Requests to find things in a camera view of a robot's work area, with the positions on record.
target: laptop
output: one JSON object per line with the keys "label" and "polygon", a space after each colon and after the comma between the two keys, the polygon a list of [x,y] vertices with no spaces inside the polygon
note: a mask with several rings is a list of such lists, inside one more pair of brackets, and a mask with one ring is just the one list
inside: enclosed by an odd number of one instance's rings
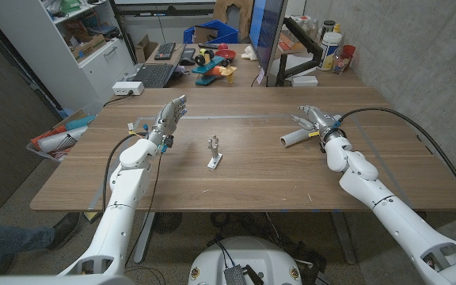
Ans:
{"label": "laptop", "polygon": [[143,64],[142,68],[140,68],[139,72],[136,74],[135,78],[133,78],[134,82],[142,82],[145,88],[164,88],[168,83],[170,77],[172,76],[173,71],[177,68],[181,60],[180,56],[177,56],[175,62],[173,64],[168,63],[150,63],[150,64]]}

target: wall outlet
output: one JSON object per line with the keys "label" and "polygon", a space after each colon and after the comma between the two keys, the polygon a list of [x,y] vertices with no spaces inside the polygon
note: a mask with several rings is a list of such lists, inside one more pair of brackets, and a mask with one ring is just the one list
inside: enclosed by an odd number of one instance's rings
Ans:
{"label": "wall outlet", "polygon": [[143,92],[143,83],[141,82],[116,82],[112,87],[116,95],[127,95],[130,90],[133,95],[140,95]]}

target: jeans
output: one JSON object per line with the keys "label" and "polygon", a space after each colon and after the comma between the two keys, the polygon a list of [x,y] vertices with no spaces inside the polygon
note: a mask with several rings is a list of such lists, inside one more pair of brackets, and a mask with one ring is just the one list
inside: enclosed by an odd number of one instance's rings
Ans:
{"label": "jeans", "polygon": [[52,243],[53,239],[54,229],[51,227],[23,229],[0,225],[0,254],[45,249]]}

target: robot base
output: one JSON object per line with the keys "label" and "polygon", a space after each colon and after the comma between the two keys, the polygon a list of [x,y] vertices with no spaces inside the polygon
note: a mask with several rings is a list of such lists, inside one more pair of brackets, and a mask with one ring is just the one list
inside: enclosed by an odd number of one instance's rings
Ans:
{"label": "robot base", "polygon": [[[233,258],[235,265],[249,265],[264,284],[302,284],[300,275],[296,275],[296,278],[292,275],[298,272],[293,258],[270,241],[258,237],[229,237],[220,242]],[[226,264],[232,268],[230,258],[227,254],[225,256]],[[223,251],[219,245],[213,244],[193,262],[188,284],[226,284],[224,270]],[[191,274],[193,271],[197,273],[196,278]],[[244,275],[244,280],[246,284],[253,284],[248,275]]]}

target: computer monitor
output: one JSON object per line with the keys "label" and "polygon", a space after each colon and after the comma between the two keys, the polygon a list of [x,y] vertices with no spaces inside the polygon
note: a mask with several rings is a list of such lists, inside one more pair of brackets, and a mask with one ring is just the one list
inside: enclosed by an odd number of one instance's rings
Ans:
{"label": "computer monitor", "polygon": [[255,0],[249,39],[265,75],[272,67],[288,0]]}

